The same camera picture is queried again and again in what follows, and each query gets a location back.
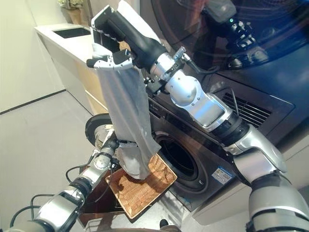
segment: sink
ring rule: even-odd
[[[83,35],[90,35],[90,31],[86,30],[85,28],[62,29],[54,30],[53,32],[65,39]]]

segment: label sticker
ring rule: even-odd
[[[211,176],[223,185],[225,185],[233,177],[232,174],[226,171],[223,167],[218,167]]]

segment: washing machine drum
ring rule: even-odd
[[[207,186],[206,171],[186,144],[165,133],[158,133],[155,140],[162,147],[158,152],[160,157],[177,175],[179,184],[192,191]]]

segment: black cable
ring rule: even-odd
[[[72,168],[68,169],[68,170],[66,171],[66,179],[68,180],[68,182],[69,182],[69,183],[72,183],[72,181],[71,181],[70,178],[69,178],[69,172],[70,172],[70,171],[72,171],[72,170],[74,170],[74,169],[76,169],[76,168],[83,168],[83,167],[89,165],[89,164],[91,163],[91,161],[92,161],[93,158],[94,158],[94,156],[90,156],[90,158],[89,158],[89,160],[88,160],[87,163],[82,164],[82,165],[79,165],[79,166],[75,166],[75,167],[72,167]]]
[[[107,190],[110,188],[111,182],[112,182],[112,169],[111,169],[111,178],[110,178],[110,181],[109,181],[109,183],[108,183],[106,189],[104,190],[104,192],[103,192],[103,193],[101,194],[101,196],[99,196],[99,198],[97,198],[95,201],[86,203],[85,206],[86,206],[86,205],[91,205],[91,204],[97,203],[97,202],[106,194]]]
[[[212,66],[212,67],[211,67],[210,69],[208,69],[208,70],[201,69],[201,68],[199,68],[199,67],[197,66],[197,64],[195,64],[194,61],[191,60],[191,59],[188,60],[186,63],[187,63],[196,73],[198,73],[198,74],[205,74],[205,75],[214,74],[214,73],[218,72],[219,69],[220,69],[220,66],[219,66],[219,65],[214,65],[214,66]]]
[[[37,194],[37,195],[35,195],[34,197],[31,198],[30,206],[33,206],[33,201],[37,197],[53,197],[53,196],[54,196],[53,194]],[[34,210],[33,210],[33,208],[31,208],[31,219],[32,220],[34,219]]]
[[[40,208],[40,206],[38,206],[38,205],[30,205],[30,206],[27,206],[27,207],[24,207],[24,208],[18,210],[18,211],[14,214],[14,216],[12,217],[12,220],[11,220],[11,223],[10,223],[10,227],[13,227],[13,226],[14,226],[15,219],[17,218],[17,216],[18,216],[21,212],[23,212],[23,211],[25,211],[25,210],[27,210],[27,209],[39,209],[39,208]]]
[[[236,114],[237,114],[237,116],[239,116],[239,111],[238,111],[238,106],[237,106],[237,101],[236,101],[235,93],[234,93],[234,91],[233,91],[233,89],[231,87],[220,88],[220,89],[217,89],[215,91],[212,91],[211,93],[216,94],[216,93],[221,92],[221,91],[226,90],[226,89],[229,89],[231,91],[231,93],[232,93],[232,98],[233,98],[233,101],[234,101]]]

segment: vent grille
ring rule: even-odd
[[[236,111],[233,97],[231,94],[225,93],[222,101],[227,104],[228,107],[230,107],[234,112]],[[243,99],[236,97],[236,102],[238,106],[239,116],[247,123],[252,124],[256,128],[259,128],[271,115],[270,111],[256,106]]]

